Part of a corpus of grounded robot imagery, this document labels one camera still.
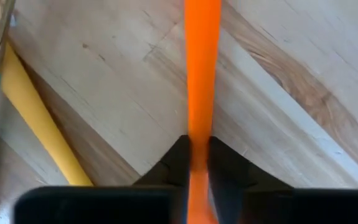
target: orange plastic strip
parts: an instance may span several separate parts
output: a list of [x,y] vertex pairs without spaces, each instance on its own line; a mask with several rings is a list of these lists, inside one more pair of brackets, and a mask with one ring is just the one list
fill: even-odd
[[185,0],[189,136],[192,160],[187,223],[217,223],[208,201],[208,141],[212,131],[220,0]]

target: light wood board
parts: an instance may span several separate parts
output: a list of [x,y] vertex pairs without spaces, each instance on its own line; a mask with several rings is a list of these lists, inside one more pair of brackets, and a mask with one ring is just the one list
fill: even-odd
[[[20,0],[14,12],[17,53],[140,175],[187,129],[182,4]],[[221,27],[214,134],[295,187],[358,188],[358,1],[228,0]],[[0,137],[64,184],[0,102]]]

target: wooden table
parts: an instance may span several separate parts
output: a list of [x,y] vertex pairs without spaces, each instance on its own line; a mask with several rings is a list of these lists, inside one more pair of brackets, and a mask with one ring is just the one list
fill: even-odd
[[[134,182],[186,133],[182,5],[16,3],[11,42],[98,185]],[[358,188],[358,1],[224,0],[219,44],[214,135],[295,187]],[[0,222],[66,183],[1,95]]]

